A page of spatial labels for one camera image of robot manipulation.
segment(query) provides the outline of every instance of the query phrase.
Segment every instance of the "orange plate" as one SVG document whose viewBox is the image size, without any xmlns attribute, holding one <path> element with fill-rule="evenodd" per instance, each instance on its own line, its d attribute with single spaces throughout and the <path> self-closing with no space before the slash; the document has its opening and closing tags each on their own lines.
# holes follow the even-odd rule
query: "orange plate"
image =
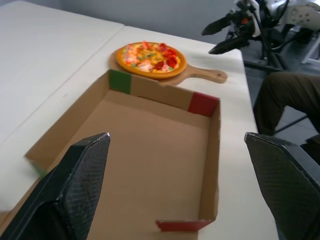
<svg viewBox="0 0 320 240">
<path fill-rule="evenodd" d="M 141 44 L 141 43 L 142 42 L 134 42 L 134 43 L 131 43 L 131 44 Z M 150 43 L 150 44 L 159 44 L 157 42 L 148 42 L 148 43 Z M 124 48 L 126 46 L 124 46 L 124 47 L 122 47 L 122 48 L 120 48 L 118 50 L 118 52 L 116 53 L 116 61 L 125 70 L 127 70 L 128 72 L 130 72 L 132 74 L 135 74 L 135 75 L 139 75 L 139 76 L 146 77 L 146 78 L 149 78 L 149 79 L 165 80 L 165 79 L 172 78 L 172 77 L 182 73 L 183 70 L 185 70 L 185 68 L 187 66 L 187 60 L 186 60 L 185 56 L 181 52 L 179 52 L 177 49 L 175 49 L 175 48 L 173 48 L 171 46 L 168 46 L 168 47 L 176 50 L 176 54 L 180 59 L 180 65 L 179 65 L 179 67 L 177 69 L 174 69 L 173 71 L 170 71 L 170 72 L 156 72 L 156 73 L 141 71 L 141 70 L 139 70 L 137 68 L 134 68 L 134 67 L 126 65 L 126 63 L 123 61 L 122 52 L 123 52 L 123 50 L 124 50 Z"/>
</svg>

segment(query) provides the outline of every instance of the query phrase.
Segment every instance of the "green tape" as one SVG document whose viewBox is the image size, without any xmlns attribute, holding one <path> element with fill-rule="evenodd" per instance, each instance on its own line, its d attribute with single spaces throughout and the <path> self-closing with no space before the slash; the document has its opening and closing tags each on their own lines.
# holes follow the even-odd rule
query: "green tape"
<svg viewBox="0 0 320 240">
<path fill-rule="evenodd" d="M 113 69 L 109 70 L 109 86 L 112 90 L 130 94 L 131 74 Z"/>
<path fill-rule="evenodd" d="M 36 170 L 36 172 L 40 175 L 40 178 L 43 179 L 48 173 L 47 171 L 43 170 L 41 167 L 39 167 L 36 163 L 31 162 L 32 166 Z"/>
</svg>

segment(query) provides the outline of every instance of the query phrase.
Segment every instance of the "gray wall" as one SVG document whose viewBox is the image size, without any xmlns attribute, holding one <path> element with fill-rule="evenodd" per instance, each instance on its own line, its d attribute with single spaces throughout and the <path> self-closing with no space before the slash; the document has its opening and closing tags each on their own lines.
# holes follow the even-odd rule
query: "gray wall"
<svg viewBox="0 0 320 240">
<path fill-rule="evenodd" d="M 69 12 L 214 44 L 227 29 L 212 36 L 201 32 L 233 6 L 233 0 L 62 0 Z"/>
<path fill-rule="evenodd" d="M 16 0 L 0 0 L 0 6 L 10 2 L 14 2 L 14 1 Z M 63 0 L 24 0 L 24 1 L 46 6 L 49 8 L 62 9 L 61 1 Z"/>
</svg>

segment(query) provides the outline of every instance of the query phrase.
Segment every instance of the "pizza box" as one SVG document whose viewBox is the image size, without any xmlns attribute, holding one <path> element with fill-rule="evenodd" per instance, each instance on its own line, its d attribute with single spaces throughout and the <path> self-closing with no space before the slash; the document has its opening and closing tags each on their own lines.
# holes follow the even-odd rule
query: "pizza box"
<svg viewBox="0 0 320 240">
<path fill-rule="evenodd" d="M 48 173 L 73 143 L 102 132 L 111 141 L 88 240 L 195 240 L 215 221 L 219 98 L 109 70 L 26 156 Z"/>
</svg>

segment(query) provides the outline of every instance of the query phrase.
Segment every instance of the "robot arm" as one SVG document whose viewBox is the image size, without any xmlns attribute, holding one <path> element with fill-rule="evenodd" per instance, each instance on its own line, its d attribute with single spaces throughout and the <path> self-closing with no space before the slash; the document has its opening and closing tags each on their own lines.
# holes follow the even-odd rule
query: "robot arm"
<svg viewBox="0 0 320 240">
<path fill-rule="evenodd" d="M 209 24 L 202 35 L 213 35 L 233 25 L 233 36 L 215 46 L 210 54 L 223 54 L 249 45 L 249 39 L 262 34 L 277 24 L 299 25 L 320 30 L 320 0 L 237 0 L 237 11 L 230 11 L 222 19 Z"/>
</svg>

